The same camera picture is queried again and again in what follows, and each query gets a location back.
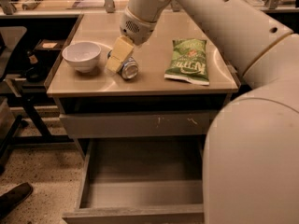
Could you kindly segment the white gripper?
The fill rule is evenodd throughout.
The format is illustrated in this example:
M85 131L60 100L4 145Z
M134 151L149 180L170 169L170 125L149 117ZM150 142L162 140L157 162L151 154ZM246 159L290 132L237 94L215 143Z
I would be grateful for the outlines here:
M113 73L119 72L122 64L132 55L134 44L139 46L147 42L156 24L156 16L147 11L134 13L127 7L123 11L120 23L120 30L123 35L116 39L107 59L106 68Z

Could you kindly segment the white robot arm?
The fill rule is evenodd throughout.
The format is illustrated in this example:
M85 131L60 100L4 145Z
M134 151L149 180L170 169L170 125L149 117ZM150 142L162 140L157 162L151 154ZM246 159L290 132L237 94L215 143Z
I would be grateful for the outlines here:
M172 0L129 0L128 42ZM205 224L299 224L299 37L242 0L176 0L250 86L214 118L203 153Z

